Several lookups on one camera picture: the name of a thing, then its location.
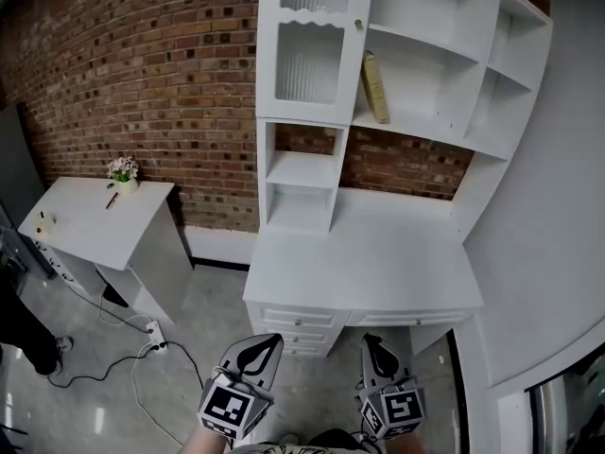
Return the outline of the white side table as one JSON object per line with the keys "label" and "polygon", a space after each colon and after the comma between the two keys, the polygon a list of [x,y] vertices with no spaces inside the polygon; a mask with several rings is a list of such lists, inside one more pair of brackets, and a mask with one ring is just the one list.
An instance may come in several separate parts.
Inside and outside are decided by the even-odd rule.
{"label": "white side table", "polygon": [[[130,195],[107,179],[60,177],[20,224],[69,286],[89,296],[111,285],[137,314],[174,324],[193,268],[167,198],[173,183],[141,182]],[[40,211],[56,217],[49,236],[35,232]]]}

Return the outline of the person's patterned shirt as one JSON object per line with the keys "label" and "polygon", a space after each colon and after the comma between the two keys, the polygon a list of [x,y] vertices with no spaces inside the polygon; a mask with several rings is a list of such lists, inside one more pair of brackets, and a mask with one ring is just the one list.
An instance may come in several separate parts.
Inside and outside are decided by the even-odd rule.
{"label": "person's patterned shirt", "polygon": [[372,454],[356,438],[340,428],[331,428],[307,444],[295,441],[264,441],[235,446],[227,454]]}

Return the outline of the white flowers in pot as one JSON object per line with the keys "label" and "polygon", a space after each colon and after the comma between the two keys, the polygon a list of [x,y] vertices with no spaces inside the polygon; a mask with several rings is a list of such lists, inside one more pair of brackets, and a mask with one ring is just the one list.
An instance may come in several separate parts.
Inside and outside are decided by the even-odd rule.
{"label": "white flowers in pot", "polygon": [[137,190],[138,171],[139,166],[131,156],[118,157],[108,164],[108,178],[115,183],[121,195],[130,195]]}

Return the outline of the white ribbed glass cabinet door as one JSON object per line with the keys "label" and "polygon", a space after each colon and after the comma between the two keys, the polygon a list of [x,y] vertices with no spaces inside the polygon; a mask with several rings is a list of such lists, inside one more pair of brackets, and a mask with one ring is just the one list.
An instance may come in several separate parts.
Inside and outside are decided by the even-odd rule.
{"label": "white ribbed glass cabinet door", "polygon": [[370,7],[371,0],[259,0],[257,116],[349,125]]}

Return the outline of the olive yellow book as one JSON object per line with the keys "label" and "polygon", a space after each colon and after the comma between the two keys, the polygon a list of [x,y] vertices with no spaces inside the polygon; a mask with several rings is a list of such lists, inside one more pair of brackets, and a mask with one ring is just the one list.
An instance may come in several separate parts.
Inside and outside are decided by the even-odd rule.
{"label": "olive yellow book", "polygon": [[366,50],[361,66],[362,86],[374,119],[379,124],[389,123],[389,110],[383,80],[375,55]]}

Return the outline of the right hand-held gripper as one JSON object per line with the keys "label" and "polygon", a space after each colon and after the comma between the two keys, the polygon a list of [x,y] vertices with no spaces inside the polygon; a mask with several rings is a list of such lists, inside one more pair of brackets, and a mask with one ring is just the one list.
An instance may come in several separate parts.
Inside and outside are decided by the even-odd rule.
{"label": "right hand-held gripper", "polygon": [[424,388],[395,385],[410,377],[403,352],[382,337],[366,333],[361,363],[364,386],[356,385],[361,433],[368,439],[387,440],[418,428],[426,419]]}

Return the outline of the white power strip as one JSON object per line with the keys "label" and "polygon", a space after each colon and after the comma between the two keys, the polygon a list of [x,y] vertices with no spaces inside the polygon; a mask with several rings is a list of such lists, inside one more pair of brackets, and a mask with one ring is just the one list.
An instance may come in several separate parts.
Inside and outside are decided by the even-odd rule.
{"label": "white power strip", "polygon": [[148,346],[152,352],[165,354],[167,352],[167,342],[160,324],[156,321],[151,321],[146,325],[148,335]]}

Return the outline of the silver metal appliance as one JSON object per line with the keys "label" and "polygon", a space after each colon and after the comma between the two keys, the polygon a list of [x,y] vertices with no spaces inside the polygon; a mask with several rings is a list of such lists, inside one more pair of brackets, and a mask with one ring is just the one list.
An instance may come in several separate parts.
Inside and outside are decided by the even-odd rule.
{"label": "silver metal appliance", "polygon": [[605,454],[605,342],[526,392],[532,454]]}

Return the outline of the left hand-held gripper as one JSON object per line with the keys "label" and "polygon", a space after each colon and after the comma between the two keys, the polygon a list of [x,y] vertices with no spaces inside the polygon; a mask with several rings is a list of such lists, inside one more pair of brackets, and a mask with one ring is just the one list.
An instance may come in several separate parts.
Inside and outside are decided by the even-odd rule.
{"label": "left hand-held gripper", "polygon": [[[273,384],[284,346],[281,334],[252,336],[232,344],[221,359],[223,368],[216,367],[204,384],[199,423],[230,440],[244,440],[274,403],[264,389]],[[245,375],[253,384],[234,373]]]}

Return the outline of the person's right forearm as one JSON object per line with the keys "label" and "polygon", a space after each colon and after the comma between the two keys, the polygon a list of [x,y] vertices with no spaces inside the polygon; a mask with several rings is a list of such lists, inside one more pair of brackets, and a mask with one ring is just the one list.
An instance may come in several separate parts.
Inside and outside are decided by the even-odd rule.
{"label": "person's right forearm", "polygon": [[420,438],[413,432],[385,441],[386,454],[425,454]]}

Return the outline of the white desk hutch cabinet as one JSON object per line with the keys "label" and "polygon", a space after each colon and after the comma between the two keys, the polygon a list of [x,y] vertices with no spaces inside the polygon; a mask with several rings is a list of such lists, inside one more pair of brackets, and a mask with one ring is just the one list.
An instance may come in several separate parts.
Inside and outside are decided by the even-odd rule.
{"label": "white desk hutch cabinet", "polygon": [[[256,115],[248,309],[335,310],[347,322],[354,311],[481,308],[463,243],[524,134],[551,35],[528,0],[371,0],[364,53],[377,59],[389,123],[374,119],[361,69],[349,125]],[[347,326],[251,323],[336,339]]]}

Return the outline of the person's left forearm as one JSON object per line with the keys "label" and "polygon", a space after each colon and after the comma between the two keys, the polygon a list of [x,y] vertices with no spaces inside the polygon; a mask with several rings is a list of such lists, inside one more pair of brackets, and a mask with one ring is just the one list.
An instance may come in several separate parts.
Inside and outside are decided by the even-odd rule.
{"label": "person's left forearm", "polygon": [[198,425],[178,454],[224,454],[227,447],[226,437]]}

